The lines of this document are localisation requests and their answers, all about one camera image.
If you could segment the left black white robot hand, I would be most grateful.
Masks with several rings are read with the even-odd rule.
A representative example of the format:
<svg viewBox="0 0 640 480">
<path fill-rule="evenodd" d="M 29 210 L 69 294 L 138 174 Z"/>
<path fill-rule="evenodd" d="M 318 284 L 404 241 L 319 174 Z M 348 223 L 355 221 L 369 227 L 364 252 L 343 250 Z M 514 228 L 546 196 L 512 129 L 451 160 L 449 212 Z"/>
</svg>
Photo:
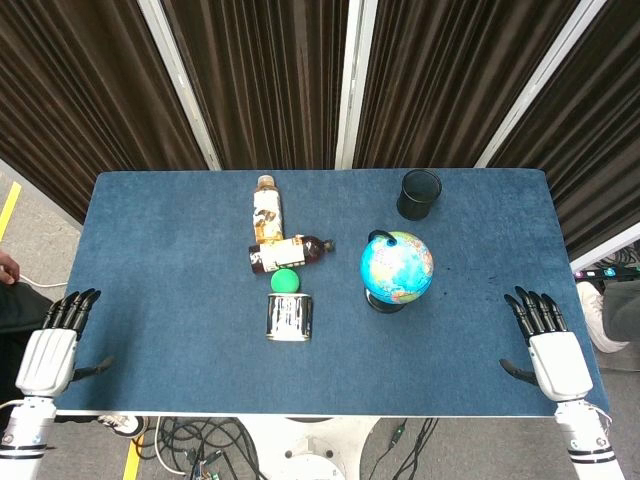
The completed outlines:
<svg viewBox="0 0 640 480">
<path fill-rule="evenodd" d="M 29 338 L 15 381 L 25 397 L 56 398 L 70 383 L 99 375 L 112 366 L 113 356 L 96 366 L 77 368 L 75 363 L 79 340 L 100 295 L 94 288 L 75 291 L 49 307 L 41 328 Z"/>
</svg>

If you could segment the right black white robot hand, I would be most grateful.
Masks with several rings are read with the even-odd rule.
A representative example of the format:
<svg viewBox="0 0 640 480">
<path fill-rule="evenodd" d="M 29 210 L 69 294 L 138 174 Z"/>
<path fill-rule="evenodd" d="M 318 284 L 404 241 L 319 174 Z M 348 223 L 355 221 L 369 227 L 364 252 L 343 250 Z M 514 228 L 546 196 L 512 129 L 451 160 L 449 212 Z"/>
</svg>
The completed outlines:
<svg viewBox="0 0 640 480">
<path fill-rule="evenodd" d="M 525 371 L 511 361 L 499 364 L 511 377 L 534 385 L 556 403 L 584 400 L 593 389 L 582 348 L 553 298 L 520 286 L 504 300 L 524 338 L 533 369 Z"/>
</svg>

